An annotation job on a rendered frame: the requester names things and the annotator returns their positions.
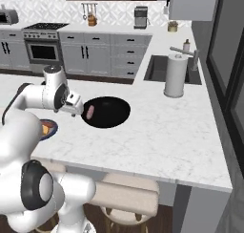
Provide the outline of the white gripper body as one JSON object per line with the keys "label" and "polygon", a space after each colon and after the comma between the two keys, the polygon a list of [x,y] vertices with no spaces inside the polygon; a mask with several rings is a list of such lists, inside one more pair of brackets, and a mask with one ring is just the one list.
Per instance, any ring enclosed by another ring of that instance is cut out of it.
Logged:
{"label": "white gripper body", "polygon": [[81,116],[84,112],[84,106],[81,100],[78,100],[75,104],[67,101],[62,107],[62,111]]}

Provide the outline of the dark blue plate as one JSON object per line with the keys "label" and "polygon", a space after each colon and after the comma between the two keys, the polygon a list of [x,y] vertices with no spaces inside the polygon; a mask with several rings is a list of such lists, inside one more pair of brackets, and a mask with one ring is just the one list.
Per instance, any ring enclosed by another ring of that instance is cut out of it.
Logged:
{"label": "dark blue plate", "polygon": [[41,123],[42,125],[45,124],[51,128],[50,132],[45,136],[43,136],[43,129],[42,129],[42,137],[41,137],[42,140],[52,137],[58,130],[57,123],[51,119],[41,119]]}

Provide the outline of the black bowl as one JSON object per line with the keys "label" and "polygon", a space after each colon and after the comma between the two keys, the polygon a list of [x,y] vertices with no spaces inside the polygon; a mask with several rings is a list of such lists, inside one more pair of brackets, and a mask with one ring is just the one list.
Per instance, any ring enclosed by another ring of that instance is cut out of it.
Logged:
{"label": "black bowl", "polygon": [[[94,106],[91,119],[86,119],[89,107]],[[125,122],[131,112],[130,104],[115,96],[100,96],[90,99],[84,104],[83,120],[95,128],[112,128]]]}

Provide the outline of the grey cupboard run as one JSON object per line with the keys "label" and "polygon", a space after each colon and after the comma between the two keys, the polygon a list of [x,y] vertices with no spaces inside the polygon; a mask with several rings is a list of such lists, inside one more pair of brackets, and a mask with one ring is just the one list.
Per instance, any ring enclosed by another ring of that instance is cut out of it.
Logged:
{"label": "grey cupboard run", "polygon": [[68,74],[134,79],[151,41],[150,35],[60,32]]}
{"label": "grey cupboard run", "polygon": [[30,67],[20,30],[0,30],[0,69],[27,71]]}

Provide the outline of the steel oven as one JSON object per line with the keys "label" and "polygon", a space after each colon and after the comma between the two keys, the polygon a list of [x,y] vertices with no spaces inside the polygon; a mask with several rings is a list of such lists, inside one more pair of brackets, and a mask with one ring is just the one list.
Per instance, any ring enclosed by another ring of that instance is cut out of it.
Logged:
{"label": "steel oven", "polygon": [[58,33],[55,31],[22,30],[30,70],[41,74],[48,65],[63,65]]}

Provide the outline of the black hob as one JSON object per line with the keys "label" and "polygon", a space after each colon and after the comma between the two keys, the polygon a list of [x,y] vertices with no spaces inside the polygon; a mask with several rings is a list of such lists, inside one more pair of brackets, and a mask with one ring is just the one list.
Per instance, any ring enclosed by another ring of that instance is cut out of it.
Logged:
{"label": "black hob", "polygon": [[63,27],[68,26],[69,23],[36,23],[24,28],[25,30],[50,30],[56,31]]}

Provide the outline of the dark sink basin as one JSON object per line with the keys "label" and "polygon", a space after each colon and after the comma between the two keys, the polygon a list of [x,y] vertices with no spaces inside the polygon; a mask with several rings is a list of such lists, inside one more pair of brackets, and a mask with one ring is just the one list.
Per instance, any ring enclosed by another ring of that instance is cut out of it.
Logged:
{"label": "dark sink basin", "polygon": [[[192,71],[193,58],[188,59],[186,84],[201,85],[199,70]],[[148,81],[165,82],[168,57],[166,55],[152,55],[144,79]]]}

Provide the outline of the beige cushioned stool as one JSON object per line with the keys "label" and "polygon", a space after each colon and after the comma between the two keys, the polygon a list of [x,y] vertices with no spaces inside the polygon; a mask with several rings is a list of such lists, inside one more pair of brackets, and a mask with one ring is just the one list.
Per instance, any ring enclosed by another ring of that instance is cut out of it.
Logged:
{"label": "beige cushioned stool", "polygon": [[147,221],[157,214],[158,203],[156,181],[120,174],[98,181],[91,200],[105,216],[106,233],[119,233],[122,226],[139,226],[140,233],[149,233]]}

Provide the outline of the white paper towel roll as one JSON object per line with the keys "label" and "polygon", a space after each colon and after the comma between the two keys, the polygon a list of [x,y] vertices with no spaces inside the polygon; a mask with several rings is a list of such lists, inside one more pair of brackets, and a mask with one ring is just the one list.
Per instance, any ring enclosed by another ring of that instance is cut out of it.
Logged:
{"label": "white paper towel roll", "polygon": [[187,66],[188,56],[185,54],[170,54],[168,56],[164,95],[173,98],[184,95]]}

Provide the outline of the silver toaster oven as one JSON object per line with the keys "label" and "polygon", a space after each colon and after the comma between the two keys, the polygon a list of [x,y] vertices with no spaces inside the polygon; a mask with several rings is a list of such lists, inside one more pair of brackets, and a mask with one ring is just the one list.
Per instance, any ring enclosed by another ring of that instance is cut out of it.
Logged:
{"label": "silver toaster oven", "polygon": [[16,10],[0,10],[0,25],[12,25],[19,22]]}

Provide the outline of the grey coffee machine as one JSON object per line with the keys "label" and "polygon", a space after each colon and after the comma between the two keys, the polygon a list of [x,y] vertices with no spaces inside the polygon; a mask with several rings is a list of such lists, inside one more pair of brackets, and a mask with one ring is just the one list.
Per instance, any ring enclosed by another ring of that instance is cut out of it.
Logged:
{"label": "grey coffee machine", "polygon": [[148,8],[146,6],[136,6],[134,8],[134,28],[145,30],[148,26]]}

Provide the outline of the silver tap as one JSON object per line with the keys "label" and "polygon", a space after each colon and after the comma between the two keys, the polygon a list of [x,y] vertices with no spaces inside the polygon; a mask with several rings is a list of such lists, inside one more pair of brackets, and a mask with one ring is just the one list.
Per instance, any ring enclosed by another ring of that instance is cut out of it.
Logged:
{"label": "silver tap", "polygon": [[176,47],[170,47],[170,50],[175,51],[175,52],[179,52],[179,53],[183,53],[183,54],[187,54],[187,55],[191,55],[193,57],[192,71],[197,70],[197,63],[198,63],[198,57],[199,57],[200,50],[194,50],[193,53],[191,53],[189,51],[178,49]]}

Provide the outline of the dark framed window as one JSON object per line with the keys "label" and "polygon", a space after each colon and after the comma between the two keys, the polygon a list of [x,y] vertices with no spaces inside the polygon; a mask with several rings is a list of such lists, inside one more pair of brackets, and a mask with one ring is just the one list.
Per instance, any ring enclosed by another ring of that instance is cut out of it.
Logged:
{"label": "dark framed window", "polygon": [[244,0],[219,0],[206,60],[244,176]]}

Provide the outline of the rail with hanging tools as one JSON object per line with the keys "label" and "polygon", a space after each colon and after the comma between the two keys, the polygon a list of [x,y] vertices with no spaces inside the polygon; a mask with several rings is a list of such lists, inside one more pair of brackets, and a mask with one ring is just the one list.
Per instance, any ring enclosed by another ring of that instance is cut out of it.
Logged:
{"label": "rail with hanging tools", "polygon": [[96,3],[82,3],[83,19],[88,20],[96,17]]}

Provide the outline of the grey wall cupboard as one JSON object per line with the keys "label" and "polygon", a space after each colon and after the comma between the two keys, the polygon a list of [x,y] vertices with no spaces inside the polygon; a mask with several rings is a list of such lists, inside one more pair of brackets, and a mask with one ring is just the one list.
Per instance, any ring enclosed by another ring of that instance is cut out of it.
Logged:
{"label": "grey wall cupboard", "polygon": [[169,19],[211,21],[216,0],[170,0]]}

